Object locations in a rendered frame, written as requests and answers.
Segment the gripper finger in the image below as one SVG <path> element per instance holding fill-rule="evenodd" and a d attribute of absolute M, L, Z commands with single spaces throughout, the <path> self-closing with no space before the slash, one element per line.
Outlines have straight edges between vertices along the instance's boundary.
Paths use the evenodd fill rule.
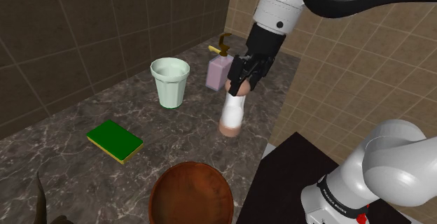
<path fill-rule="evenodd" d="M 267 57 L 258 61 L 258 65 L 252 72 L 252 75 L 249 79 L 251 91 L 255 89 L 258 81 L 268 74 L 274 61 L 275 59 L 273 57 Z"/>
<path fill-rule="evenodd" d="M 228 93 L 232 96 L 237 96 L 244 82 L 248 83 L 247 90 L 252 91 L 254 88 L 252 87 L 250 77 L 253 71 L 254 61 L 252 60 L 251 55 L 234 56 L 233 62 L 228 72 L 228 80 L 230 81 Z"/>

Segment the pink soap dispenser, gold pump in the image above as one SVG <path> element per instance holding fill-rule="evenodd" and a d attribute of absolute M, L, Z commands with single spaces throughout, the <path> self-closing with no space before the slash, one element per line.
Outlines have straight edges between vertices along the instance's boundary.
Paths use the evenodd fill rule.
<path fill-rule="evenodd" d="M 215 91 L 219 91 L 225 85 L 234 58 L 228 54 L 230 46 L 223 43 L 226 36 L 231 36 L 231 33 L 220 35 L 219 49 L 211 45 L 208 46 L 209 51 L 216 53 L 217 56 L 209 61 L 205 85 Z"/>

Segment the white and brown pepper mill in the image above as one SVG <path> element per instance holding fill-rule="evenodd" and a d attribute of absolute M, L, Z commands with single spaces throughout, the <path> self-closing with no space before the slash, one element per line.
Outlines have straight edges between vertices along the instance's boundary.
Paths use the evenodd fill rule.
<path fill-rule="evenodd" d="M 244 95 L 232 96 L 228 92 L 229 89 L 230 80 L 227 80 L 225 82 L 226 100 L 223 105 L 218 129 L 226 137 L 236 137 L 240 133 L 242 126 L 247 92 Z"/>

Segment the pale green cup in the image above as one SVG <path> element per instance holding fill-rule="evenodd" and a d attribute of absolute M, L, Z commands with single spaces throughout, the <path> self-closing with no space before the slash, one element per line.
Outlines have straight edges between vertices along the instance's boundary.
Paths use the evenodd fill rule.
<path fill-rule="evenodd" d="M 155 79 L 160 105 L 166 109 L 178 108 L 183 102 L 190 66 L 182 59 L 163 57 L 150 66 Z"/>

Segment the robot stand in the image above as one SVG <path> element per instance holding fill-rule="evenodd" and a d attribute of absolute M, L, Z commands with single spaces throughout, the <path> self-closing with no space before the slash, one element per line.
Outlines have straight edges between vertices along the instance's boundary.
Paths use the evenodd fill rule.
<path fill-rule="evenodd" d="M 373 193 L 363 157 L 338 165 L 294 133 L 261 160 L 236 224 L 412 224 Z"/>

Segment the brown wooden bowl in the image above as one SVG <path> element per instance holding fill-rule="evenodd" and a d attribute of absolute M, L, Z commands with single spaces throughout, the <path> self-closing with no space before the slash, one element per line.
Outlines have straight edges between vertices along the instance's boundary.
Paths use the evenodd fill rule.
<path fill-rule="evenodd" d="M 225 178 L 201 162 L 170 167 L 155 182 L 150 224 L 232 224 L 233 196 Z"/>

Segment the green and yellow sponge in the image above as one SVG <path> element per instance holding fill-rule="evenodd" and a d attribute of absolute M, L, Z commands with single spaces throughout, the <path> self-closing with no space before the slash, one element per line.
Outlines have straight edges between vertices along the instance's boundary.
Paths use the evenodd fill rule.
<path fill-rule="evenodd" d="M 124 165 L 143 147 L 144 142 L 134 134 L 107 120 L 86 134 L 89 141 Z"/>

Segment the dark brown pointed figure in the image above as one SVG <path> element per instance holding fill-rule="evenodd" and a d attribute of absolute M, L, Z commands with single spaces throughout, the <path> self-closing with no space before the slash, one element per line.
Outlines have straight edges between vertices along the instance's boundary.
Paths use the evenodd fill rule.
<path fill-rule="evenodd" d="M 36 204 L 36 216 L 33 224 L 48 224 L 46 196 L 38 172 L 36 173 L 36 183 L 39 192 L 38 192 L 38 198 Z M 60 215 L 57 218 L 55 218 L 53 221 L 51 221 L 50 224 L 74 224 L 74 223 L 70 221 L 65 215 Z"/>

